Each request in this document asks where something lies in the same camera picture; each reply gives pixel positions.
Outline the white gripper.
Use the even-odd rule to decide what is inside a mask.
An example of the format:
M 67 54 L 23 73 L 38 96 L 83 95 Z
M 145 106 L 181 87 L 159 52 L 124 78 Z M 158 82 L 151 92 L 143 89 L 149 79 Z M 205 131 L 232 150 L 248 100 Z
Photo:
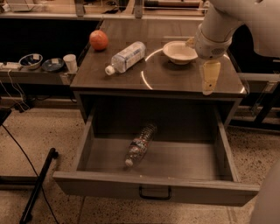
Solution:
M 221 63 L 217 59 L 225 54 L 231 43 L 231 38 L 224 42 L 214 42 L 206 38 L 202 32 L 202 24 L 198 26 L 195 36 L 185 42 L 186 46 L 194 48 L 203 59 L 199 65 L 203 95 L 210 95 L 215 90 L 221 71 Z

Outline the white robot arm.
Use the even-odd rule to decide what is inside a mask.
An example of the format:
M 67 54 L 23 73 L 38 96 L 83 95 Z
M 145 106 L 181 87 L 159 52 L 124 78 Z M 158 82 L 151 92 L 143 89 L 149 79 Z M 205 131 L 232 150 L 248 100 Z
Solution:
M 209 8 L 194 38 L 186 41 L 199 57 L 202 93 L 210 95 L 221 72 L 220 58 L 232 43 L 235 31 L 246 25 L 254 50 L 267 57 L 280 57 L 279 0 L 208 0 Z

